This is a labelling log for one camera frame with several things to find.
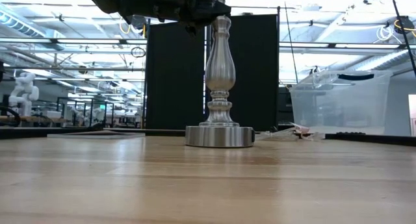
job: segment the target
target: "metal rod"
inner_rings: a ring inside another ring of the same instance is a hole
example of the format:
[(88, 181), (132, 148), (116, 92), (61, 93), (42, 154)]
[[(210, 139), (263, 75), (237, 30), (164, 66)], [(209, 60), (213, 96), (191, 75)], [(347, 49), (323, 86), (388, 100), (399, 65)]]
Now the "metal rod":
[(59, 112), (59, 101), (60, 101), (60, 98), (58, 97), (58, 100), (57, 100), (57, 112)]
[(104, 108), (103, 127), (105, 127), (106, 122), (107, 122), (107, 102), (105, 102), (105, 108)]
[[(151, 27), (148, 27), (148, 38), (150, 39)], [(147, 41), (146, 47), (149, 48), (149, 40)], [(148, 96), (148, 81), (149, 81), (149, 72), (148, 72), (148, 58), (146, 56), (146, 63), (144, 65), (144, 85), (143, 85), (143, 111), (142, 111), (142, 121), (144, 122), (146, 118), (146, 105), (147, 105), (147, 96)]]
[(23, 66), (10, 66), (5, 69), (41, 69), (51, 71), (145, 71), (144, 68), (48, 68), (48, 67), (23, 67)]
[(114, 103), (112, 104), (112, 112), (111, 112), (111, 128), (114, 128)]
[(91, 98), (91, 109), (90, 109), (90, 127), (92, 126), (92, 109), (94, 105), (94, 99)]
[[(75, 111), (77, 111), (77, 101), (75, 101)], [(75, 126), (75, 122), (77, 121), (77, 114), (74, 112), (72, 114), (72, 125)]]
[(86, 103), (84, 103), (84, 117), (85, 117), (85, 114), (86, 114)]
[[(277, 23), (277, 25), (276, 25), (276, 30), (277, 30), (277, 37), (278, 37), (278, 42), (280, 41), (280, 6), (278, 6), (278, 23)], [(274, 111), (274, 113), (275, 113), (275, 123), (274, 123), (274, 125), (275, 125), (275, 127), (276, 128), (278, 128), (279, 127), (279, 114), (278, 114), (278, 111), (279, 111), (279, 83), (280, 83), (280, 80), (279, 80), (279, 72), (280, 72), (280, 69), (279, 69), (279, 67), (280, 67), (280, 43), (276, 43), (276, 46), (277, 46), (277, 51), (278, 51), (278, 57), (277, 57), (277, 61), (276, 61), (276, 63), (277, 63), (277, 71), (276, 71), (276, 78), (275, 78), (275, 81), (278, 83), (278, 85), (277, 85), (277, 87), (276, 87), (276, 95), (275, 95), (275, 102), (276, 102), (276, 109), (275, 109), (275, 111)]]

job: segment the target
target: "black cable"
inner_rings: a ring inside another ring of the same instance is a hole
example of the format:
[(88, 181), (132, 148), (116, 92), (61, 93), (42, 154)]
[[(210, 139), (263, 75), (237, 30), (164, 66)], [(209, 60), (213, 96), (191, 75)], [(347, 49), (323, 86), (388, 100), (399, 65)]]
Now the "black cable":
[(291, 26), (289, 25), (289, 17), (287, 15), (287, 5), (285, 0), (285, 11), (286, 11), (286, 22), (287, 22), (287, 30), (289, 31), (289, 41), (291, 43), (291, 50), (292, 50), (292, 58), (293, 58), (293, 66), (294, 66), (294, 74), (296, 75), (296, 83), (299, 83), (298, 80), (298, 71), (296, 69), (296, 60), (294, 59), (294, 51), (293, 51), (293, 45), (292, 45), (292, 35), (291, 35)]
[[(141, 50), (143, 52), (143, 55), (140, 55), (140, 54), (137, 55), (137, 49)], [(133, 56), (135, 58), (143, 58), (144, 56), (146, 56), (146, 51), (143, 48), (139, 47), (139, 46), (132, 48), (130, 53), (131, 53), (131, 56)]]
[(13, 111), (11, 108), (5, 106), (0, 106), (0, 110), (6, 110), (7, 112), (11, 113), (14, 116), (15, 121), (14, 123), (0, 123), (0, 126), (19, 127), (21, 120), (18, 113)]
[(413, 57), (413, 54), (411, 53), (409, 40), (408, 40), (408, 37), (406, 36), (405, 30), (404, 30), (402, 18), (400, 17), (400, 13), (398, 12), (398, 9), (397, 9), (396, 0), (393, 0), (393, 5), (395, 6), (397, 19), (398, 19), (398, 22), (400, 23), (400, 28), (402, 29), (402, 32), (403, 32), (404, 42), (406, 43), (406, 47), (408, 48), (408, 51), (409, 51), (411, 66), (413, 67), (413, 71), (415, 72), (415, 75), (416, 75), (415, 59)]
[(49, 117), (44, 116), (42, 114), (34, 114), (32, 116), (33, 117), (38, 117), (38, 118), (43, 118), (43, 119), (47, 120), (48, 121), (48, 124), (47, 125), (46, 124), (43, 124), (43, 123), (41, 124), (43, 127), (52, 127), (52, 125), (54, 124), (54, 122), (53, 122), (52, 119), (50, 119)]

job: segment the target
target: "white robot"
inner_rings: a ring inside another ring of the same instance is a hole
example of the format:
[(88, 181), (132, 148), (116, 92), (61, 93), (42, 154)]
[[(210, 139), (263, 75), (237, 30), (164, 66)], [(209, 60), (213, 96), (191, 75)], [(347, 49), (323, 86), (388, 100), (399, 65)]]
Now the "white robot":
[(75, 113), (78, 120), (83, 120), (84, 123), (90, 123), (90, 118), (92, 118), (92, 124), (99, 123), (100, 121), (98, 119), (103, 118), (103, 110), (100, 108), (95, 108), (92, 110), (92, 117), (91, 116), (84, 116), (80, 111), (75, 109), (74, 106), (71, 106), (71, 111)]
[(36, 101), (39, 98), (39, 88), (33, 86), (35, 77), (33, 73), (20, 74), (20, 77), (16, 78), (16, 85), (8, 98), (9, 107), (20, 116), (31, 116), (32, 101)]

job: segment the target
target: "black panel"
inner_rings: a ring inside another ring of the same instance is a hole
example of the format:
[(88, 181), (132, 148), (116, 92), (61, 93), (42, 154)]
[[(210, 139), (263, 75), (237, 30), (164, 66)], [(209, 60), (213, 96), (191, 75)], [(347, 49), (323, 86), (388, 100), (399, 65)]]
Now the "black panel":
[(237, 77), (230, 90), (231, 117), (243, 127), (267, 131), (277, 119), (276, 15), (235, 16), (231, 21), (229, 46)]
[(280, 123), (294, 122), (291, 93), (287, 88), (279, 88), (278, 119)]
[(203, 121), (204, 36), (183, 25), (150, 27), (146, 128), (184, 130)]

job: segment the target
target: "metal pole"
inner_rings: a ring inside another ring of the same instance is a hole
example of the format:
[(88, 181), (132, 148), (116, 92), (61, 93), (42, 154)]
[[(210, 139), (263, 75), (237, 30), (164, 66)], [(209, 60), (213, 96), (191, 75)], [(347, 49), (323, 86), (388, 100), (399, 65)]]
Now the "metal pole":
[[(75, 111), (77, 111), (77, 101), (75, 101)], [(77, 121), (77, 114), (74, 112), (72, 114), (72, 125), (75, 126), (75, 122)]]
[(60, 97), (58, 97), (58, 100), (57, 100), (57, 112), (59, 112), (59, 101), (60, 101)]
[(112, 112), (111, 112), (111, 128), (114, 128), (114, 103), (112, 104)]
[(275, 95), (275, 102), (276, 102), (276, 109), (275, 109), (275, 126), (277, 129), (279, 129), (279, 66), (280, 66), (280, 6), (278, 6), (278, 24), (276, 25), (276, 30), (277, 30), (277, 36), (278, 36), (278, 41), (276, 42), (277, 45), (277, 51), (278, 51), (278, 57), (277, 57), (277, 71), (276, 71), (276, 82), (278, 83), (277, 87), (276, 87), (276, 95)]
[(107, 102), (105, 102), (105, 108), (104, 108), (104, 120), (103, 120), (104, 127), (105, 127), (106, 122), (107, 122)]
[(84, 118), (85, 118), (85, 114), (86, 114), (86, 103), (84, 103)]
[[(148, 27), (148, 39), (150, 40), (150, 34), (151, 34), (151, 27)], [(146, 44), (146, 48), (149, 49), (149, 40), (147, 40), (147, 44)], [(146, 56), (146, 65), (144, 66), (144, 85), (143, 85), (143, 112), (142, 112), (142, 119), (144, 121), (144, 119), (146, 118), (146, 105), (147, 105), (147, 96), (148, 96), (148, 80), (149, 80), (149, 75), (148, 75), (148, 56)]]
[(94, 105), (94, 99), (91, 98), (91, 109), (90, 109), (90, 127), (92, 126), (92, 107)]

